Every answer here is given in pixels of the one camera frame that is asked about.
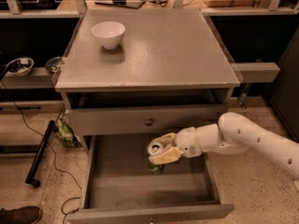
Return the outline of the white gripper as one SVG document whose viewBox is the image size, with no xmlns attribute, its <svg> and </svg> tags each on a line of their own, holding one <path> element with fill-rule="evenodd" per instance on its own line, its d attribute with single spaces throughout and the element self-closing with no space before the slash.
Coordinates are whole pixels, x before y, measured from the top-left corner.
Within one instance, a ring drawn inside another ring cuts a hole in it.
<svg viewBox="0 0 299 224">
<path fill-rule="evenodd" d="M 159 143 L 166 147 L 161 153 L 151 155 L 149 161 L 155 165 L 178 161 L 181 156 L 193 158 L 201 155 L 194 127 L 180 130 L 177 134 L 167 133 L 159 138 Z"/>
</svg>

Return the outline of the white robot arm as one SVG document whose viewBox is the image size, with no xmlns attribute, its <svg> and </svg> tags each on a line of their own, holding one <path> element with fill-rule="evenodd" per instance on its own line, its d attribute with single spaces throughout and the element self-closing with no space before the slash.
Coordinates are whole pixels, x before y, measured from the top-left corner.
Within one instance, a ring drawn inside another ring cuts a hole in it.
<svg viewBox="0 0 299 224">
<path fill-rule="evenodd" d="M 189 127 L 153 139 L 148 147 L 149 161 L 155 165 L 194 158 L 206 152 L 234 155 L 254 148 L 294 179 L 299 179 L 299 144 L 267 131 L 248 118 L 227 112 L 217 124 Z"/>
</svg>

